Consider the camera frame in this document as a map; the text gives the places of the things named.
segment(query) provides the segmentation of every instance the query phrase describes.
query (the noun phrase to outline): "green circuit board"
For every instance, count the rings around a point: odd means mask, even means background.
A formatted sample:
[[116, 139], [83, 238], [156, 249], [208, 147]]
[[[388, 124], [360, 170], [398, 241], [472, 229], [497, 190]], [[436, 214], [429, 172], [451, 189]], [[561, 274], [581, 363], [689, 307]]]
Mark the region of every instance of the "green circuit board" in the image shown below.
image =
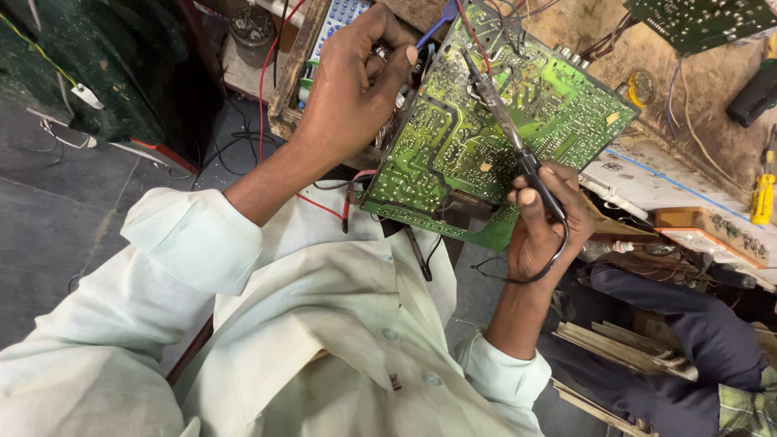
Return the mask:
[[[639, 113], [583, 68], [526, 35], [521, 56], [507, 43], [499, 16], [473, 2], [466, 9], [490, 54], [493, 81], [524, 143], [540, 159], [583, 169]], [[519, 29], [505, 20], [517, 43]], [[361, 209], [399, 222], [502, 250], [519, 210], [506, 202], [518, 176], [512, 146], [472, 90], [460, 49], [480, 71], [485, 61], [457, 18], [411, 103], [361, 202]], [[449, 225], [444, 211], [453, 195], [490, 210], [481, 228]]]
[[627, 0], [623, 6], [681, 53], [700, 53], [777, 25], [764, 0]]

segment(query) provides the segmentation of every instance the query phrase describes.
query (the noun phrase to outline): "tile floor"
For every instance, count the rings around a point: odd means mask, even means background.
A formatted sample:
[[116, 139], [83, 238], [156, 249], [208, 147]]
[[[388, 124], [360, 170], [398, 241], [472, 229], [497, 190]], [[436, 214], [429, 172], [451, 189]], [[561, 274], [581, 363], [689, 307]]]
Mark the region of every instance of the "tile floor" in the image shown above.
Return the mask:
[[[235, 100], [235, 105], [248, 117], [258, 118], [256, 103]], [[191, 184], [191, 179], [174, 180], [165, 167], [107, 144], [95, 149], [66, 147], [58, 164], [42, 167], [57, 158], [57, 151], [12, 147], [52, 145], [51, 136], [38, 123], [38, 117], [0, 100], [0, 349], [21, 341], [33, 329], [34, 317], [49, 313], [68, 294], [73, 275], [94, 271], [126, 245], [119, 229], [129, 207], [146, 191], [186, 190]], [[242, 124], [238, 112], [225, 105], [214, 121], [219, 144]], [[266, 155], [273, 150], [266, 146]], [[224, 160], [239, 172], [253, 166], [247, 144], [229, 149]], [[238, 178], [217, 161], [203, 173], [196, 189], [224, 190]], [[492, 256], [493, 251], [472, 245], [462, 251], [455, 269], [458, 307], [445, 329], [451, 351], [469, 331], [487, 325], [493, 314], [502, 284], [469, 268]], [[491, 266], [496, 271], [502, 267], [498, 262]], [[208, 314], [206, 309], [203, 320]], [[172, 366], [181, 347], [166, 350], [164, 369]], [[537, 400], [535, 413], [548, 437], [606, 434], [603, 422], [560, 400], [550, 386]]]

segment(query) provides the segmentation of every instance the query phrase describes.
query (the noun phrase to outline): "plaid fabric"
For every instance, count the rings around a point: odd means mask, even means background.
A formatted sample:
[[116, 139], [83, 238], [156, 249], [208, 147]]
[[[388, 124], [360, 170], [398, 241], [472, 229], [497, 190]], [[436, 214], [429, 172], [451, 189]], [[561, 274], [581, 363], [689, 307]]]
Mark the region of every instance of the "plaid fabric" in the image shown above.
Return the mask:
[[777, 370], [761, 373], [763, 393], [719, 386], [720, 435], [777, 437]]

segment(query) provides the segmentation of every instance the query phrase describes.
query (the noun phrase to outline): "shirt sleeve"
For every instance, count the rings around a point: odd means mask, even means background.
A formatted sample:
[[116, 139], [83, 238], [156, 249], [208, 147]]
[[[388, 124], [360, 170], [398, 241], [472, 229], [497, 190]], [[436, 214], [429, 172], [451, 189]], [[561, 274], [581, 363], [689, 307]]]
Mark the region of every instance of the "shirt sleeve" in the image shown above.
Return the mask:
[[0, 352], [9, 435], [198, 434], [159, 374], [162, 349], [181, 341], [215, 293], [242, 292], [262, 231], [216, 190], [158, 188], [129, 211], [121, 234], [130, 246]]
[[467, 381], [516, 428], [518, 435], [542, 435], [531, 409], [548, 385], [551, 370], [538, 351], [529, 361], [513, 358], [476, 331], [456, 346], [455, 353]]

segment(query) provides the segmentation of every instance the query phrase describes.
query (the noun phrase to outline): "shirt cuff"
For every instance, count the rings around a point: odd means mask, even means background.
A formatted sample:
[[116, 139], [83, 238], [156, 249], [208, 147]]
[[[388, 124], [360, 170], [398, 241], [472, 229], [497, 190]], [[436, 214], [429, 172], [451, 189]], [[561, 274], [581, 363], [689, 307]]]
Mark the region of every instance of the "shirt cuff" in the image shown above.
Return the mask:
[[262, 230], [218, 190], [155, 188], [133, 206], [121, 235], [182, 283], [240, 295], [262, 249]]
[[478, 331], [456, 347], [456, 358], [472, 387], [489, 402], [531, 409], [548, 385], [548, 362], [535, 349], [531, 360], [513, 358]]

